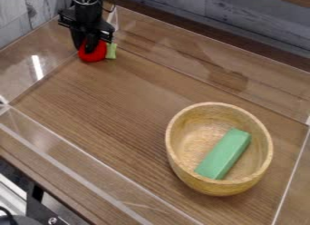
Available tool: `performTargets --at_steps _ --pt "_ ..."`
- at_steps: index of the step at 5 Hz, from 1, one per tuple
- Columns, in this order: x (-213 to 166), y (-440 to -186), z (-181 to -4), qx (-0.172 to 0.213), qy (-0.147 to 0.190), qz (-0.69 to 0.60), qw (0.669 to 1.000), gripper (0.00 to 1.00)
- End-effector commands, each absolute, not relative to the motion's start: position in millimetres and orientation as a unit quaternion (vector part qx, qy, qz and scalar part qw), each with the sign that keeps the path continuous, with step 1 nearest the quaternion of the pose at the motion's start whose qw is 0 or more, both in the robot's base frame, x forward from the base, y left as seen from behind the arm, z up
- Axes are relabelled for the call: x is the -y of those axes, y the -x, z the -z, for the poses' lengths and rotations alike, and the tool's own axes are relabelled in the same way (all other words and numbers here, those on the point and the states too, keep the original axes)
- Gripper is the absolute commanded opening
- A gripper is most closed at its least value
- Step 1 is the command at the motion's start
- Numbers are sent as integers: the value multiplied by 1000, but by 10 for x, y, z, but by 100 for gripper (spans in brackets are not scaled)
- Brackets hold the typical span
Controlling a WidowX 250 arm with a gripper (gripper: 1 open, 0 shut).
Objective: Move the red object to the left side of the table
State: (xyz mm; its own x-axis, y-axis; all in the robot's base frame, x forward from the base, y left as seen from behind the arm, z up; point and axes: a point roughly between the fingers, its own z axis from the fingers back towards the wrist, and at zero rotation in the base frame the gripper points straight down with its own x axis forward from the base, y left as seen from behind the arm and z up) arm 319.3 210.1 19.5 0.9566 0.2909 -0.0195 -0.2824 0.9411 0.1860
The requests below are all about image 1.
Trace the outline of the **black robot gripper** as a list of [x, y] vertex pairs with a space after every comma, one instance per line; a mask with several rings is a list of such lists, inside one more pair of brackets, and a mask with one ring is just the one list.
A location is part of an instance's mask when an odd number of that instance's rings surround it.
[[102, 17], [102, 3], [94, 4], [74, 3], [74, 7], [59, 11], [58, 23], [71, 30], [71, 39], [77, 49], [81, 48], [85, 38], [85, 51], [91, 54], [99, 39], [106, 42], [113, 41], [113, 28]]

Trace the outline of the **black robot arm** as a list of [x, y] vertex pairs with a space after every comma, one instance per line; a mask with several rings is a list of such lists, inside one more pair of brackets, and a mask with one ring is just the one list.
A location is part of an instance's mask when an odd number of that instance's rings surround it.
[[85, 45], [85, 52], [91, 54], [99, 41], [111, 42], [115, 27], [103, 18], [105, 0], [71, 0], [71, 7], [62, 9], [58, 24], [71, 30], [71, 39], [77, 49]]

